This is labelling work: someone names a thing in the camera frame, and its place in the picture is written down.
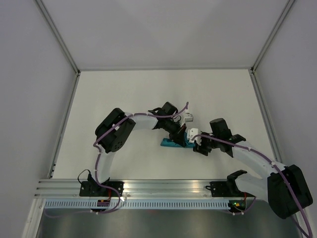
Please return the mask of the teal cloth napkin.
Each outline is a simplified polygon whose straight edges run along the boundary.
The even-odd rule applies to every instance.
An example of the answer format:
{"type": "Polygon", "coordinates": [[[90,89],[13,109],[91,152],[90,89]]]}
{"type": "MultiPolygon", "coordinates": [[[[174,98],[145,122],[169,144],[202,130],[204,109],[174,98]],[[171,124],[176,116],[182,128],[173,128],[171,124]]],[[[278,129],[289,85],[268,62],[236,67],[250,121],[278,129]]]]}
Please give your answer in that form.
{"type": "MultiPolygon", "coordinates": [[[[189,139],[187,138],[187,133],[184,133],[184,140],[185,140],[184,148],[194,148],[194,143],[191,143],[189,141],[189,139]]],[[[162,146],[162,147],[182,148],[181,145],[171,141],[168,138],[163,138],[162,142],[160,143],[160,146],[162,146]]]]}

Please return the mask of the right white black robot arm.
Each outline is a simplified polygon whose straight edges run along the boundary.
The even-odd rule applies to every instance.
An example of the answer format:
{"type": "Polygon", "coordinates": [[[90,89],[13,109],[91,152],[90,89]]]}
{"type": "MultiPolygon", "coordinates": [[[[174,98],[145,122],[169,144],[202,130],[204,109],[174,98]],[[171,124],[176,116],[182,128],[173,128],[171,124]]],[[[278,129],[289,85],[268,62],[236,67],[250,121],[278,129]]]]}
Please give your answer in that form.
{"type": "Polygon", "coordinates": [[[245,170],[228,175],[226,190],[230,195],[253,195],[267,202],[282,219],[312,205],[313,197],[298,166],[271,160],[241,135],[233,135],[223,118],[212,120],[210,126],[211,133],[197,128],[188,130],[187,138],[194,143],[194,152],[207,156],[213,149],[219,149],[258,175],[254,177],[245,170]]]}

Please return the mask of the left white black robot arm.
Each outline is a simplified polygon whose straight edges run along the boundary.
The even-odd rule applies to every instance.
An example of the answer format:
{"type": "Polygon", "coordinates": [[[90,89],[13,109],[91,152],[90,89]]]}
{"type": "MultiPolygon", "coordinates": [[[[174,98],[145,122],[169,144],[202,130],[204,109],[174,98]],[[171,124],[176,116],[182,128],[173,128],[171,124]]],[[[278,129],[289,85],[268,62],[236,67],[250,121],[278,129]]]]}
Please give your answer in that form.
{"type": "Polygon", "coordinates": [[[104,155],[105,162],[112,163],[115,153],[119,151],[127,141],[131,132],[141,129],[163,129],[168,133],[168,141],[180,147],[187,145],[186,122],[175,121],[187,113],[189,103],[178,110],[172,103],[166,102],[162,107],[148,110],[144,113],[127,113],[120,108],[113,109],[110,114],[97,126],[95,130],[96,141],[93,146],[98,149],[94,174],[89,173],[88,184],[96,196],[104,196],[108,189],[110,175],[108,172],[99,172],[98,166],[104,155]]]}

